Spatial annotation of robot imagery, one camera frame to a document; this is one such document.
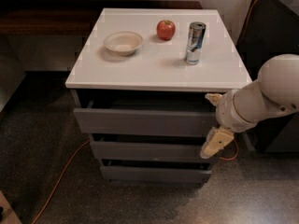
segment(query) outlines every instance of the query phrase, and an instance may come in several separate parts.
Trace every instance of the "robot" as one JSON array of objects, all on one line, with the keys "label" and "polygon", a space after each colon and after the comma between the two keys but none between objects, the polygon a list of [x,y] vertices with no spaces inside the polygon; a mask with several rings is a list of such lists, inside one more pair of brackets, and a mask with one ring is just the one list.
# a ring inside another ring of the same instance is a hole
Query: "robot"
[{"label": "robot", "polygon": [[216,106],[219,128],[212,127],[200,156],[208,159],[242,133],[264,119],[299,112],[299,56],[285,54],[268,60],[256,80],[240,90],[225,94],[208,93],[206,98]]}]

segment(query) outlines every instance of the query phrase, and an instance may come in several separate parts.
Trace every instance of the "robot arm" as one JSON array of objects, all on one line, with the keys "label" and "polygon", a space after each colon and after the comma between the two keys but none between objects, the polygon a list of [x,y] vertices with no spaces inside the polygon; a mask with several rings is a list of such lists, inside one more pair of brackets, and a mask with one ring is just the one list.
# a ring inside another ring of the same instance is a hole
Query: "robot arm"
[{"label": "robot arm", "polygon": [[253,128],[264,119],[299,112],[299,56],[280,55],[267,61],[258,78],[240,90],[207,94],[216,106],[220,128],[212,128],[200,156],[212,157],[234,139],[234,133]]}]

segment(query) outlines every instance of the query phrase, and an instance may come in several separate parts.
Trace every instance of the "gray floor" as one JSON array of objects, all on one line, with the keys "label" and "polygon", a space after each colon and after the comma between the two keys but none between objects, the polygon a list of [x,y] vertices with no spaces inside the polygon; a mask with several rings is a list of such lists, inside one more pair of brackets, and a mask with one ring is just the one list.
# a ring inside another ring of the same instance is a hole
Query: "gray floor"
[{"label": "gray floor", "polygon": [[[65,74],[28,75],[0,116],[0,190],[31,223],[66,162],[88,139]],[[219,161],[202,188],[109,184],[89,146],[37,223],[299,223],[299,155],[249,152]]]}]

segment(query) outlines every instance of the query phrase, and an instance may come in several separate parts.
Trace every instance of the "can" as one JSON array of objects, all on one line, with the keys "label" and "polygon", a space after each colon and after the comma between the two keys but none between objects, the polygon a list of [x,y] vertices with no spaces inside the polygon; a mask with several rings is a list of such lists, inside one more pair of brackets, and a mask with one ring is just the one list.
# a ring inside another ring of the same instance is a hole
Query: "can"
[{"label": "can", "polygon": [[195,21],[190,24],[185,61],[189,64],[199,63],[206,25]]}]

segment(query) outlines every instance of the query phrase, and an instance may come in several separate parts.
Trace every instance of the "gray drawer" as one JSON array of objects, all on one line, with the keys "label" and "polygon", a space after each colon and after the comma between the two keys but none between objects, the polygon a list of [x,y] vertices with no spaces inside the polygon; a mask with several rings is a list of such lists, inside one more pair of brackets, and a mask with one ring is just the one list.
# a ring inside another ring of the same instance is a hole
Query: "gray drawer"
[{"label": "gray drawer", "polygon": [[74,113],[83,133],[205,137],[217,125],[213,112],[76,108]]},{"label": "gray drawer", "polygon": [[201,145],[91,141],[93,155],[99,160],[215,163],[218,157],[199,157]]},{"label": "gray drawer", "polygon": [[101,173],[103,178],[108,180],[168,182],[197,185],[205,184],[211,176],[210,170],[179,170],[118,166],[102,166]]}]

